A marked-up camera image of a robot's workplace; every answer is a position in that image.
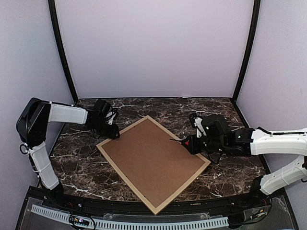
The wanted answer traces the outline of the red handled screwdriver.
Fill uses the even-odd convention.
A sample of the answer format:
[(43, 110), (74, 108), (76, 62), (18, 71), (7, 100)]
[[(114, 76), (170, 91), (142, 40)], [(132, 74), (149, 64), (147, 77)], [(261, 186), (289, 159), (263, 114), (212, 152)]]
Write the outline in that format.
[(173, 138), (171, 138), (170, 139), (171, 141), (176, 141), (176, 142), (179, 142), (181, 145), (183, 145), (184, 147), (187, 147), (187, 146), (189, 146), (190, 144), (184, 144), (183, 143), (183, 139), (173, 139)]

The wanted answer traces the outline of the wooden picture frame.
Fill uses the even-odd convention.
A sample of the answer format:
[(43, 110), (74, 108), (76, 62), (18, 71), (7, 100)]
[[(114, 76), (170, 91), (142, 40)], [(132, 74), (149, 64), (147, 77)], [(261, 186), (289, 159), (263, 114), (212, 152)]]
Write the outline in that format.
[(150, 116), (106, 139), (97, 148), (133, 191), (159, 201), (179, 195), (210, 165), (201, 154), (191, 155), (179, 139)]

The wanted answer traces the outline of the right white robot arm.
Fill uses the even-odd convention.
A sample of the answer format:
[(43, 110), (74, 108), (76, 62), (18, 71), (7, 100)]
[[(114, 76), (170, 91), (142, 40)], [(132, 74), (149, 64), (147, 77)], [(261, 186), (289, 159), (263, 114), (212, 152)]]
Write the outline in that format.
[(189, 115), (196, 134), (180, 140), (192, 155), (202, 152), (229, 157), (251, 157), (264, 154), (294, 154), (297, 158), (281, 169), (253, 180), (245, 204), (255, 208), (275, 191), (307, 178), (307, 130), (268, 131), (261, 127), (232, 131), (222, 115)]

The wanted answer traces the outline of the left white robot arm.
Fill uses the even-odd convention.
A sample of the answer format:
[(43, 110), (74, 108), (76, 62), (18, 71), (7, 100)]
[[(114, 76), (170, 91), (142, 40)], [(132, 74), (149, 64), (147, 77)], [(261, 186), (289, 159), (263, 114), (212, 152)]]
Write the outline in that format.
[(49, 123), (72, 123), (87, 125), (99, 137), (117, 139), (119, 127), (114, 123), (118, 110), (103, 99), (94, 106), (81, 108), (75, 105), (31, 98), (16, 123), (16, 130), (22, 141), (20, 151), (29, 155), (33, 171), (42, 185), (52, 191), (60, 187), (46, 148)]

